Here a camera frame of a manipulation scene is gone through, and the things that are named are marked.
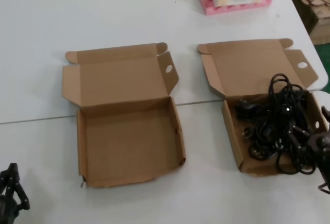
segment white table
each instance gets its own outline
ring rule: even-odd
[[[17,223],[328,224],[311,176],[255,178],[236,168],[221,102],[179,106],[187,161],[152,182],[80,188],[75,118],[0,125],[0,165],[17,162],[31,202]]]
[[[68,50],[166,42],[180,81],[178,105],[219,99],[211,94],[200,43],[291,38],[319,80],[327,74],[291,0],[269,8],[205,16],[198,0],[0,0],[0,123],[61,117],[75,108],[61,97]]]

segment box lid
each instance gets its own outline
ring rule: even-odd
[[[168,96],[178,82],[166,43],[69,51],[62,95],[81,106]]]
[[[230,41],[200,44],[198,51],[209,84],[225,98],[268,93],[278,73],[303,88],[315,82],[318,76],[301,50],[286,49],[292,44],[291,39]],[[274,87],[279,91],[283,85]]]

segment black cable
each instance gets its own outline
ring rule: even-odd
[[[286,85],[279,92],[274,86]],[[254,124],[253,135],[249,135],[252,144],[249,155],[264,161],[277,154],[275,166],[282,174],[312,174],[315,169],[314,154],[307,149],[307,137],[299,137],[299,132],[312,134],[312,128],[305,113],[306,92],[297,84],[292,84],[284,74],[272,77],[268,88],[269,103],[258,105],[242,101],[236,105],[237,117]],[[292,171],[281,167],[281,158],[288,154],[293,167]]]

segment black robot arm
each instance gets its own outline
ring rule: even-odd
[[[17,193],[21,203],[14,200]],[[20,185],[20,176],[16,163],[11,163],[7,170],[0,173],[0,224],[13,224],[20,210],[29,210],[29,200]]]
[[[322,114],[330,122],[330,112],[325,107],[322,107]],[[316,164],[325,181],[319,190],[330,194],[330,131],[311,135],[307,144],[315,155]]]

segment empty cardboard box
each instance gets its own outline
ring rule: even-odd
[[[286,49],[292,44],[290,39],[270,39],[198,46],[211,88],[225,99],[222,113],[237,167],[243,173],[266,176],[278,174],[278,171],[275,167],[276,157],[266,161],[250,157],[250,142],[244,139],[242,133],[244,128],[251,124],[236,118],[235,104],[240,99],[251,102],[266,101],[270,80],[278,73],[287,75],[291,83],[299,84],[303,88],[318,79],[300,50]],[[275,91],[279,92],[284,85],[285,83],[277,83],[274,86]],[[315,131],[327,130],[318,105],[310,93],[306,113],[312,124],[318,122]],[[282,168],[289,169],[291,162],[288,157],[283,157],[280,164]]]
[[[79,174],[87,186],[152,180],[185,162],[165,43],[70,51],[62,95],[77,113]]]

